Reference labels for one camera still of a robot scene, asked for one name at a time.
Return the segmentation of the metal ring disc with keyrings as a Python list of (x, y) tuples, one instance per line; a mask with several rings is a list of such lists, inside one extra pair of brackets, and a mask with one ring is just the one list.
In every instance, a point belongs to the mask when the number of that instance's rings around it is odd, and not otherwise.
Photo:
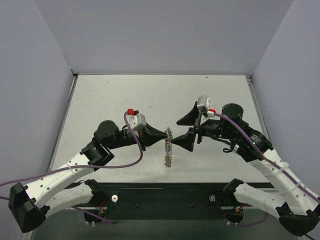
[(172, 139), (173, 139), (173, 134), (172, 130), (167, 127), (166, 130), (164, 131), (167, 134), (167, 137), (165, 139), (165, 154), (164, 154), (164, 165), (167, 168), (172, 167), (172, 157), (173, 157), (173, 147), (172, 147)]

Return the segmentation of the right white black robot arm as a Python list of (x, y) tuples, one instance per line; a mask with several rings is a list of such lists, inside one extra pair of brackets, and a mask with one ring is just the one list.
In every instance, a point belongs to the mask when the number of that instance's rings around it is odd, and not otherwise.
[(277, 194), (259, 190), (236, 178), (223, 190), (237, 202), (275, 217), (291, 234), (307, 235), (320, 223), (319, 195), (299, 180), (261, 132), (243, 120), (243, 113), (243, 108), (236, 103), (224, 105), (221, 113), (217, 113), (210, 102), (196, 101), (192, 110), (176, 122), (179, 126), (188, 126), (187, 133), (171, 142), (189, 152), (203, 137), (228, 145), (227, 152), (240, 156), (258, 170)]

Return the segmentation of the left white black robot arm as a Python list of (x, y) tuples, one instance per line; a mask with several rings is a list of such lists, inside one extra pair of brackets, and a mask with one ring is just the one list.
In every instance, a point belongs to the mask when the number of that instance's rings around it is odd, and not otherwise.
[(136, 120), (122, 130), (111, 120), (101, 122), (92, 141), (64, 165), (33, 182), (23, 185), (18, 181), (10, 188), (8, 208), (21, 232), (33, 231), (65, 208), (100, 204), (106, 195), (95, 180), (86, 180), (74, 188), (68, 186), (99, 168), (109, 168), (108, 163), (114, 158), (112, 149), (136, 144), (143, 152), (166, 137), (165, 132)]

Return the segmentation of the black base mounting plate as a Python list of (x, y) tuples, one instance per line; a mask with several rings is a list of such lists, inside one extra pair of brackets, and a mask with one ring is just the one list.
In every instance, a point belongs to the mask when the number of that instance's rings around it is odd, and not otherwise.
[(216, 220), (242, 204), (225, 183), (101, 183), (108, 220)]

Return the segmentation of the aluminium frame rail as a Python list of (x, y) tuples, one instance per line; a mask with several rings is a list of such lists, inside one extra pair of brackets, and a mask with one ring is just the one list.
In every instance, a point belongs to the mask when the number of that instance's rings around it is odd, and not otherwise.
[(267, 211), (284, 205), (284, 199), (277, 194), (261, 191), (246, 184), (239, 185), (235, 192), (222, 189), (192, 189), (174, 188), (172, 186), (151, 188), (133, 186), (122, 188), (106, 188), (100, 185), (80, 184), (73, 188), (63, 189), (57, 193), (44, 193), (36, 196), (31, 194), (31, 199), (36, 200), (39, 208), (49, 206), (49, 213), (64, 210), (72, 206), (87, 206), (101, 208), (198, 208), (198, 207), (237, 207), (241, 204), (253, 206)]

